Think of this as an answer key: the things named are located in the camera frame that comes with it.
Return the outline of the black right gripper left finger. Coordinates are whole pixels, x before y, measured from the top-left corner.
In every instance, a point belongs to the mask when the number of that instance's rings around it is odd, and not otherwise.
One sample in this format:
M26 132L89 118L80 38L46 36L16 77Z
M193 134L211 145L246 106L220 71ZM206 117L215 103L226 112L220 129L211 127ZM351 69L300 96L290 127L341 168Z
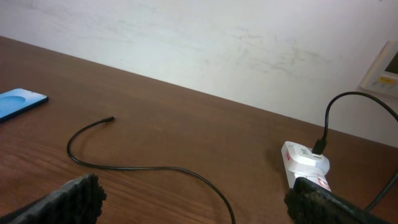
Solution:
M1 217L1 224L96 224L106 200L95 174L86 174L58 190Z

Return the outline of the blue Galaxy smartphone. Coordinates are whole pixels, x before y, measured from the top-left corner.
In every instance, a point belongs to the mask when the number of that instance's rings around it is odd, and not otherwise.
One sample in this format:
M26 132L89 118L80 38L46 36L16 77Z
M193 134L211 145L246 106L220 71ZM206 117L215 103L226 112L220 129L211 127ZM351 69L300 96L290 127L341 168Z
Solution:
M36 108L48 102L48 100L47 95L23 88L16 88L1 93L1 123Z

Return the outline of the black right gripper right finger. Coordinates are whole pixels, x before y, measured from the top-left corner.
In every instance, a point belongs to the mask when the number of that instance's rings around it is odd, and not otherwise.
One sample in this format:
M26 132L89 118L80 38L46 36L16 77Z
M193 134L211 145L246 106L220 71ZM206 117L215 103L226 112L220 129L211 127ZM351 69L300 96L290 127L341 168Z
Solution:
M389 224L304 177L295 180L284 202L295 224Z

